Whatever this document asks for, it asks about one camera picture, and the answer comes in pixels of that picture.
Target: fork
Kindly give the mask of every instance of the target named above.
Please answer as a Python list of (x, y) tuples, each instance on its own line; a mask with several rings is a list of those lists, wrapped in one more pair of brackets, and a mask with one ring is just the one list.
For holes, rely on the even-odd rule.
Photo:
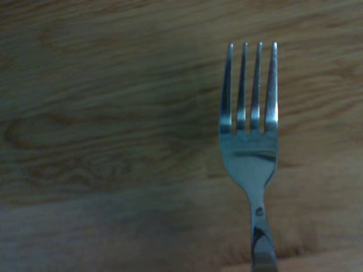
[(236, 133), (232, 131), (231, 75), (233, 44), (228, 46), (222, 85), (219, 139), (223, 164), (229, 176), (245, 191), (251, 208), (252, 271), (278, 272), (272, 234), (264, 207), (264, 192), (277, 169), (277, 42), (272, 45), (265, 105), (264, 131), (260, 131), (260, 60), (258, 43), (252, 88), (250, 131), (246, 130), (247, 43), (243, 44), (237, 102)]

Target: wooden surface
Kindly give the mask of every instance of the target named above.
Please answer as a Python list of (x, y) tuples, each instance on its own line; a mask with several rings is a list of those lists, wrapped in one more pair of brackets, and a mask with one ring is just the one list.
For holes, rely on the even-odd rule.
[(362, 271), (361, 1), (2, 1), (0, 271), (248, 271), (227, 43), (278, 42), (282, 271)]

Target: fork head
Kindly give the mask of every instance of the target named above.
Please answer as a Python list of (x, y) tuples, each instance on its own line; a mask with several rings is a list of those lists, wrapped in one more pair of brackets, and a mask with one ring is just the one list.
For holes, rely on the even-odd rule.
[(223, 163), (231, 178), (247, 193), (263, 196), (277, 168), (277, 43), (272, 45), (265, 105), (264, 132), (260, 132), (260, 59), (262, 43), (258, 43), (252, 88), (250, 132), (246, 130), (246, 61), (247, 43), (243, 44), (237, 102), (237, 128), (232, 133), (231, 78), (233, 44), (227, 52), (222, 86), (219, 139)]

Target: wood grain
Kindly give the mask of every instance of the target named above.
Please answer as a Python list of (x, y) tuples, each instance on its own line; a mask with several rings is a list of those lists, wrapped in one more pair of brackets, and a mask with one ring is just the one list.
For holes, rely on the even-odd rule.
[(227, 43), (236, 89), (244, 40), (248, 88), (257, 42), (263, 78), (278, 42), (280, 158), (265, 201), (282, 270), (360, 271), (362, 11), (0, 3), (0, 271), (248, 271), (248, 202), (216, 133)]

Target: fork handle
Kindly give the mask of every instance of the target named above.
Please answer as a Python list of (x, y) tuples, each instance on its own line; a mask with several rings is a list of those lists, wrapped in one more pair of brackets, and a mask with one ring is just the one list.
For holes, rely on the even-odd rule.
[(263, 202), (251, 205), (252, 272), (278, 272), (273, 237)]

